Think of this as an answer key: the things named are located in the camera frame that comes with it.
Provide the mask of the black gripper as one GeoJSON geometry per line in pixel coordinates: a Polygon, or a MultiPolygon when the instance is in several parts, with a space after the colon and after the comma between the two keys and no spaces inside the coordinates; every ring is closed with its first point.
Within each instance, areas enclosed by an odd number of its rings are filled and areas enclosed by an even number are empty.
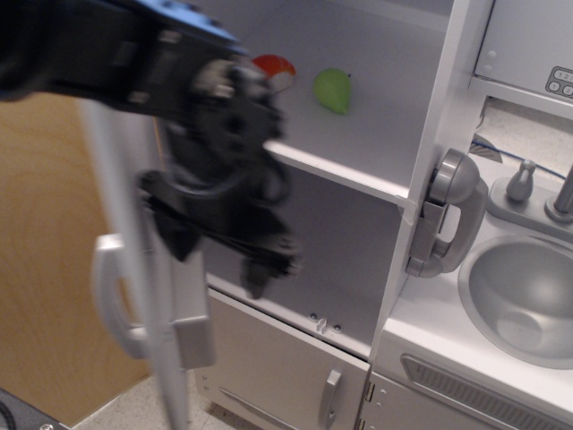
{"type": "Polygon", "coordinates": [[[248,296],[259,299],[272,279],[301,270],[302,248],[271,208],[249,195],[247,177],[233,174],[211,188],[176,182],[167,172],[147,170],[138,178],[146,203],[165,247],[185,262],[208,237],[244,259],[240,283],[248,296]]]}

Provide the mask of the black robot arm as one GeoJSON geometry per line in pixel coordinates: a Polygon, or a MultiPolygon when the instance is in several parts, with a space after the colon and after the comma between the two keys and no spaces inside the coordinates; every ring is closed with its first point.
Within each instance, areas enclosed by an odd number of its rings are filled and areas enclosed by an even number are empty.
{"type": "Polygon", "coordinates": [[[239,42],[182,1],[4,1],[1,97],[93,99],[162,121],[170,166],[138,178],[169,252],[201,237],[241,253],[259,298],[292,274],[300,245],[274,213],[287,172],[266,150],[281,134],[269,83],[239,42]]]}

